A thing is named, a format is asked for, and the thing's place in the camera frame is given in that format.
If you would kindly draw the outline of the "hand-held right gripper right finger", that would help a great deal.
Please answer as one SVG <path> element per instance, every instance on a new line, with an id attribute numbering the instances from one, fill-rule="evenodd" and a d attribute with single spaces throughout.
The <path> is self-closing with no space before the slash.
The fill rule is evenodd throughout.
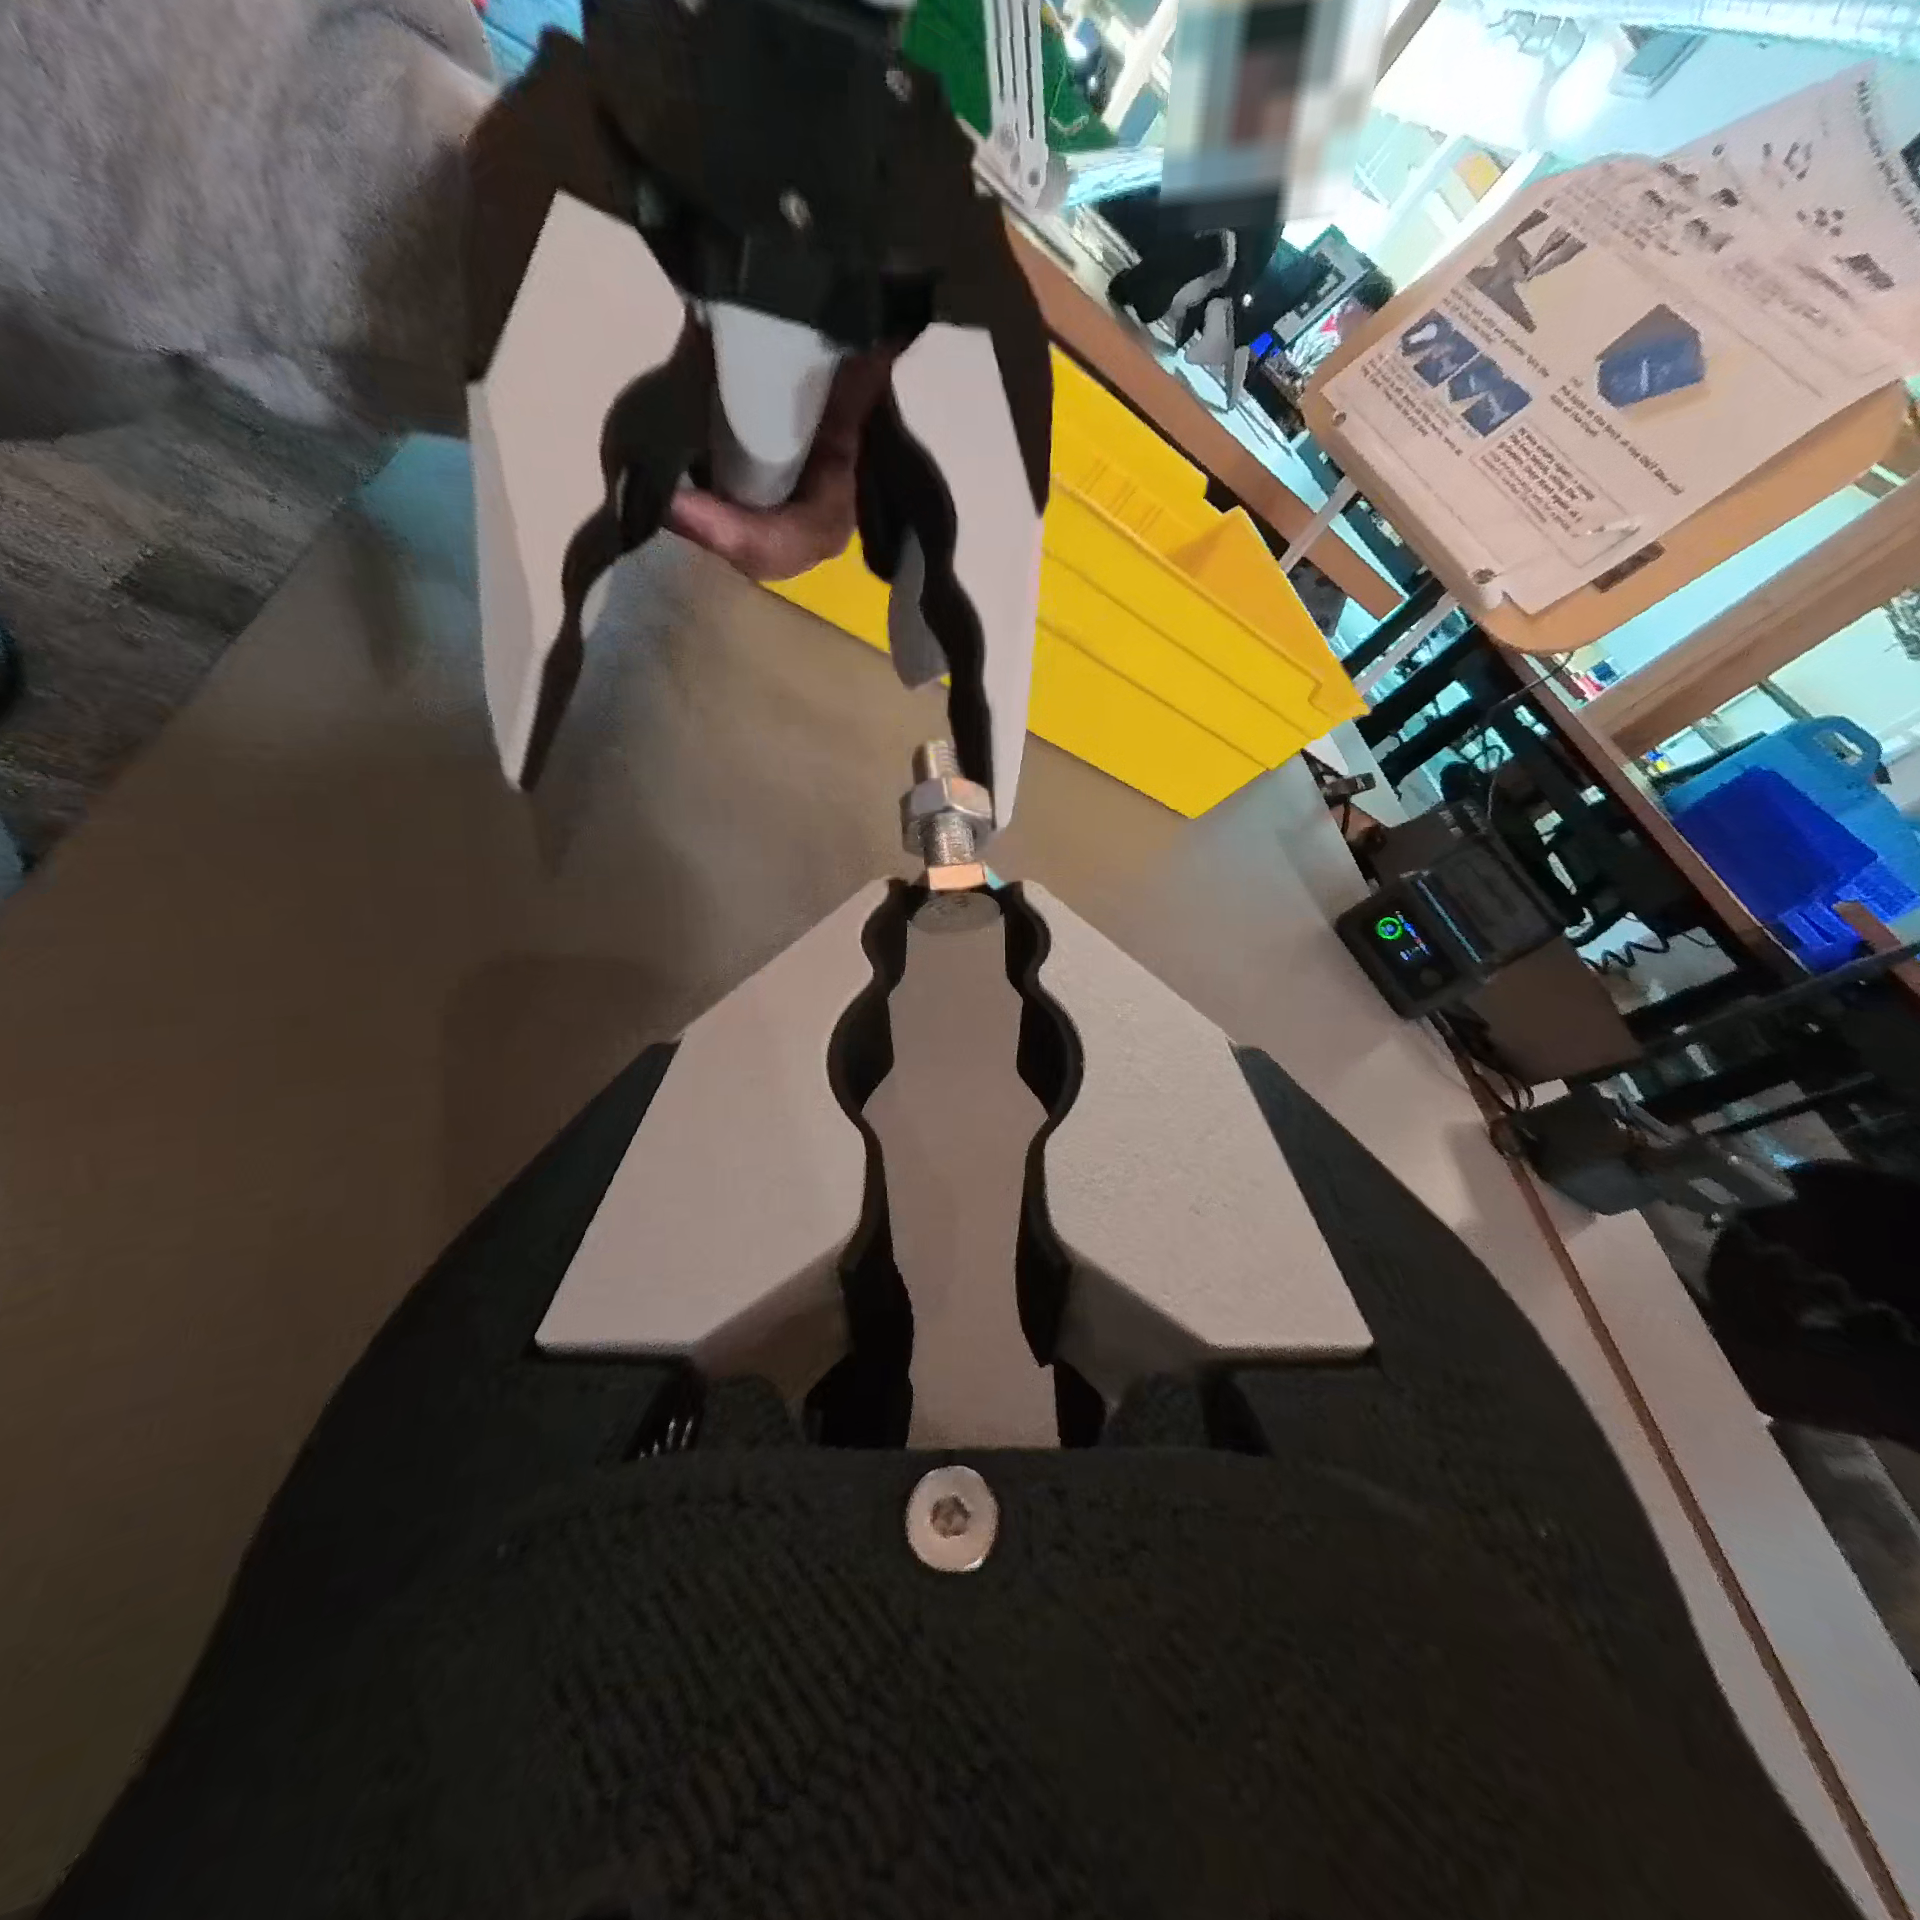
<path id="1" fill-rule="evenodd" d="M 1040 1104 L 1015 1237 L 1018 1329 L 1058 1443 L 1127 1394 L 1367 1363 L 1376 1341 L 1231 1039 L 1046 890 L 994 895 Z"/>

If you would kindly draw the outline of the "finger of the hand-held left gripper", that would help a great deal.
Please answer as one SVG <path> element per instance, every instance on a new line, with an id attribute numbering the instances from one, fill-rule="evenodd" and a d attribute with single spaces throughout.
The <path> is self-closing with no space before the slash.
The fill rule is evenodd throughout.
<path id="1" fill-rule="evenodd" d="M 862 428 L 854 528 L 908 689 L 945 684 L 962 779 L 1015 813 L 1048 505 L 1045 325 L 930 322 Z"/>
<path id="2" fill-rule="evenodd" d="M 466 391 L 487 714 L 521 791 L 580 677 L 594 586 L 657 528 L 705 410 L 702 328 L 648 243 L 554 194 Z"/>

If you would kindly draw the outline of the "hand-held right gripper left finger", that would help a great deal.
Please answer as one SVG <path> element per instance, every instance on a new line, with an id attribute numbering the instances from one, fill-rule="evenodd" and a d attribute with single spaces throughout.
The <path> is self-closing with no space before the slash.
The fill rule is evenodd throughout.
<path id="1" fill-rule="evenodd" d="M 829 1448 L 905 1444 L 914 1312 L 879 1145 L 916 887 L 878 881 L 702 1012 L 535 1332 L 542 1356 L 751 1376 Z"/>

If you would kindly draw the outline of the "yellow plastic bin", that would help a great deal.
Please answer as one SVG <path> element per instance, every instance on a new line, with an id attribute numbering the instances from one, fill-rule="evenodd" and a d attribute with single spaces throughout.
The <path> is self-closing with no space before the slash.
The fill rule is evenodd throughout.
<path id="1" fill-rule="evenodd" d="M 1362 698 L 1247 512 L 1058 351 L 1025 739 L 1186 819 L 1359 721 Z M 887 652 L 854 537 L 776 592 Z"/>

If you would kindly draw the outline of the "steel bolt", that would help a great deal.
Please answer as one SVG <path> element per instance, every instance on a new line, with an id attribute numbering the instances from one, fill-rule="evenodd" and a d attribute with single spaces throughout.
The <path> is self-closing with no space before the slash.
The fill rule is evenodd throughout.
<path id="1" fill-rule="evenodd" d="M 920 744 L 910 764 L 912 781 L 925 776 L 965 777 L 958 751 L 948 739 Z M 992 842 L 974 866 L 925 871 L 918 861 L 924 892 L 914 909 L 914 930 L 925 936 L 975 933 L 1001 922 L 1001 881 L 989 865 Z"/>

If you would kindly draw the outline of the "steel hex nut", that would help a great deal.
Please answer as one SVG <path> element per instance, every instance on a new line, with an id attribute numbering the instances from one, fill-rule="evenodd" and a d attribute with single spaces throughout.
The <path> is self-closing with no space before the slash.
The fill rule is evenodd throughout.
<path id="1" fill-rule="evenodd" d="M 925 871 L 974 866 L 994 832 L 992 791 L 962 776 L 924 776 L 900 799 L 902 850 Z"/>

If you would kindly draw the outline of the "person's left hand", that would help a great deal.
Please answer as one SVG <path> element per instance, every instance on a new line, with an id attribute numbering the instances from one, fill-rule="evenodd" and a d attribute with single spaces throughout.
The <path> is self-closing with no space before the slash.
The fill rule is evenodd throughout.
<path id="1" fill-rule="evenodd" d="M 839 559 L 856 537 L 856 455 L 849 444 L 816 449 L 792 495 L 774 508 L 748 508 L 682 484 L 665 528 L 750 581 L 792 581 Z"/>

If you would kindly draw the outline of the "wooden desk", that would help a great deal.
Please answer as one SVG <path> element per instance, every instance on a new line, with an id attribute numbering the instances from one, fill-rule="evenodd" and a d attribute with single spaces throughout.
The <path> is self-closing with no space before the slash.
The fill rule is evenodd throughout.
<path id="1" fill-rule="evenodd" d="M 1458 608 L 1429 572 L 1416 592 L 1393 600 L 1380 567 L 1332 532 L 1337 509 L 1310 512 L 1292 488 L 1233 439 L 1224 419 L 1151 355 L 1146 338 L 1065 268 L 1055 248 L 1037 240 L 1016 218 L 1008 218 L 1008 228 L 1054 343 L 1218 482 L 1264 532 L 1296 543 L 1302 559 L 1340 583 L 1352 604 L 1380 616 L 1376 637 L 1408 640 L 1420 617 Z M 1773 981 L 1800 976 L 1788 949 L 1746 913 L 1646 791 L 1636 759 L 1625 747 L 1626 723 L 1613 721 L 1605 701 L 1568 704 L 1566 687 L 1553 677 L 1553 663 L 1564 657 L 1512 655 L 1476 623 L 1472 652 L 1514 696 L 1512 707 L 1543 717 L 1564 761 L 1580 765 L 1581 781 L 1631 817 L 1639 840 L 1656 848 L 1665 868 L 1700 901 L 1713 939 L 1738 970 Z"/>

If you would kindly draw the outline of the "black power station with display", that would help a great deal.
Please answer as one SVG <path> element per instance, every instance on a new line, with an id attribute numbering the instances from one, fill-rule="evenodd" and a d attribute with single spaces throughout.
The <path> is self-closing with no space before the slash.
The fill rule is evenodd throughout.
<path id="1" fill-rule="evenodd" d="M 1509 850 L 1472 832 L 1386 876 L 1334 936 L 1400 1020 L 1424 1020 L 1566 939 L 1558 915 Z"/>

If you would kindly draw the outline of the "rounded plywood board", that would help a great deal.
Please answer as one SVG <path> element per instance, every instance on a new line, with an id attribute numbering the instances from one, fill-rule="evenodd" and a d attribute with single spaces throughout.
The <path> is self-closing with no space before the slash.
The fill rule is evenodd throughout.
<path id="1" fill-rule="evenodd" d="M 1415 505 L 1408 484 L 1389 476 L 1386 458 L 1352 444 L 1352 432 L 1324 389 L 1325 379 L 1313 379 L 1302 396 L 1302 420 L 1324 453 L 1405 539 L 1416 562 L 1444 588 L 1444 597 L 1466 610 L 1504 650 L 1525 657 L 1568 657 L 1613 634 L 1706 570 L 1773 536 L 1823 497 L 1861 480 L 1895 451 L 1913 420 L 1913 393 L 1901 383 L 1849 404 L 1756 469 L 1742 488 L 1679 522 L 1656 543 L 1658 553 L 1653 561 L 1621 561 L 1618 583 L 1583 586 L 1549 610 L 1528 616 L 1517 604 L 1497 600 L 1492 564 L 1469 546 L 1466 536 L 1440 531 L 1436 509 Z"/>

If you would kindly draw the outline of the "printed instruction sheet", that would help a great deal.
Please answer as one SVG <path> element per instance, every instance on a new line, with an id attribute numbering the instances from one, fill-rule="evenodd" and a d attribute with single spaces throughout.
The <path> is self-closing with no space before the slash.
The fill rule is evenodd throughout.
<path id="1" fill-rule="evenodd" d="M 1332 453 L 1543 616 L 1916 378 L 1916 65 L 1521 189 L 1324 385 Z"/>

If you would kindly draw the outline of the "blue plastic bin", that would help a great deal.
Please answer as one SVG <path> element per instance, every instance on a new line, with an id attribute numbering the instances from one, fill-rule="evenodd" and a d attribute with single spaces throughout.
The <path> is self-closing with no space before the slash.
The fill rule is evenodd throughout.
<path id="1" fill-rule="evenodd" d="M 1881 744 L 1841 716 L 1758 737 L 1669 787 L 1661 804 L 1808 971 L 1855 957 L 1841 905 L 1885 925 L 1917 905 L 1916 825 L 1887 795 Z"/>

